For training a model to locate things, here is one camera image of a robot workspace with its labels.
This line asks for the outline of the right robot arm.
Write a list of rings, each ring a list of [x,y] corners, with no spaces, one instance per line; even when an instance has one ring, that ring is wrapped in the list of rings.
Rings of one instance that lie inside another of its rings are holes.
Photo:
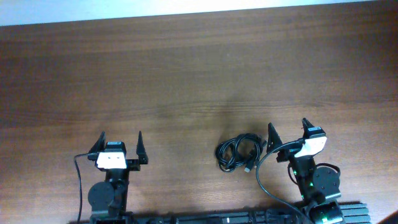
[[[283,143],[272,123],[268,124],[267,152],[276,153],[277,162],[288,162],[288,174],[295,180],[302,196],[303,223],[344,223],[336,201],[341,197],[340,168],[314,160],[325,147],[326,132],[302,119],[303,136]]]

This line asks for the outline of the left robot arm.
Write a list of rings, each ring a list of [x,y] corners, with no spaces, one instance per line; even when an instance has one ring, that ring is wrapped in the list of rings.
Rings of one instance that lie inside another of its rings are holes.
[[[141,165],[149,163],[142,133],[139,132],[136,159],[126,157],[126,145],[122,141],[106,141],[102,132],[88,152],[88,160],[105,173],[105,179],[88,191],[91,205],[90,223],[135,223],[132,212],[126,210],[129,174],[138,172]]]

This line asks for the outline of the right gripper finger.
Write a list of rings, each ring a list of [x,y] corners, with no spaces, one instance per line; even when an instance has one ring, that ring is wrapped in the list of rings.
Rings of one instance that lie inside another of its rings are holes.
[[[323,136],[323,129],[320,126],[314,126],[307,118],[302,119],[303,124],[303,138],[319,138]]]
[[[267,141],[267,153],[270,153],[275,148],[282,145],[280,136],[278,135],[275,127],[272,123],[268,124],[268,141]]]

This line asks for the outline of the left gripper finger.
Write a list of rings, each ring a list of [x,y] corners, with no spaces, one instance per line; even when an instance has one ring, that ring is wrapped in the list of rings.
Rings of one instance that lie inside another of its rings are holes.
[[[106,135],[105,135],[105,132],[102,131],[100,136],[99,136],[99,138],[98,138],[98,140],[94,143],[93,147],[89,150],[88,153],[89,154],[96,154],[98,152],[103,151],[104,147],[105,147],[105,144],[106,144],[105,140],[106,140]]]
[[[149,158],[146,153],[146,149],[144,146],[144,141],[143,141],[141,131],[139,131],[139,135],[138,135],[136,154],[138,156],[138,160],[139,160],[140,164],[148,164],[149,163]]]

